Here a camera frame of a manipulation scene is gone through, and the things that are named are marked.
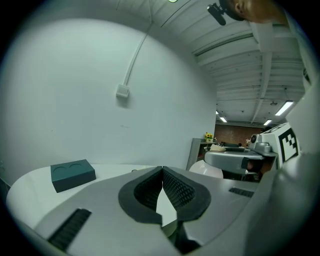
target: wall outlet box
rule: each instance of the wall outlet box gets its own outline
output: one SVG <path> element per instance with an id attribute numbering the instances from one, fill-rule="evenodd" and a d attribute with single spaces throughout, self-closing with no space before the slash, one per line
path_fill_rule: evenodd
<path id="1" fill-rule="evenodd" d="M 96 179 L 95 169 L 87 160 L 51 165 L 51 182 L 57 193 Z"/>
<path id="2" fill-rule="evenodd" d="M 116 89 L 115 95 L 117 97 L 128 98 L 128 96 L 129 96 L 129 87 L 126 86 L 126 85 L 119 84 L 117 89 Z"/>

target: ceiling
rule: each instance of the ceiling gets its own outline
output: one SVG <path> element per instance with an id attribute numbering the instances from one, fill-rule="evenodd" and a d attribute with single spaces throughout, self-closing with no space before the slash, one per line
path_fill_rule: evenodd
<path id="1" fill-rule="evenodd" d="M 278 23 L 235 21 L 224 15 L 225 26 L 208 13 L 218 0 L 102 0 L 177 36 L 209 73 L 217 88 L 217 123 L 263 126 L 285 122 L 275 116 L 286 100 L 303 96 L 302 60 L 296 39 Z"/>

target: white table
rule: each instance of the white table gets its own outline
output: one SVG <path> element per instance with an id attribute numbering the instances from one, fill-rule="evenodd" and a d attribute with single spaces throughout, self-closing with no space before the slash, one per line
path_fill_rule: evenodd
<path id="1" fill-rule="evenodd" d="M 57 193 L 51 182 L 50 166 L 36 169 L 20 177 L 10 188 L 6 204 L 11 214 L 34 229 L 41 219 L 55 207 L 86 186 L 152 166 L 129 164 L 92 164 L 96 179 L 86 184 Z M 156 212 L 162 215 L 162 226 L 177 219 L 177 212 L 162 189 Z"/>

